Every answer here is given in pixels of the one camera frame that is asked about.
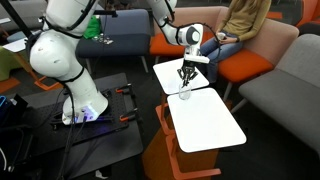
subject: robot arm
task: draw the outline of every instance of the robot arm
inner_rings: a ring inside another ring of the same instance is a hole
[[[152,8],[153,16],[161,28],[166,40],[172,45],[185,46],[184,63],[178,73],[183,80],[183,86],[189,84],[189,81],[196,77],[196,63],[209,63],[207,57],[201,56],[200,44],[203,35],[203,26],[201,24],[192,24],[188,26],[176,27],[171,24],[168,14],[174,18],[172,9],[176,6],[177,0],[147,0]]]

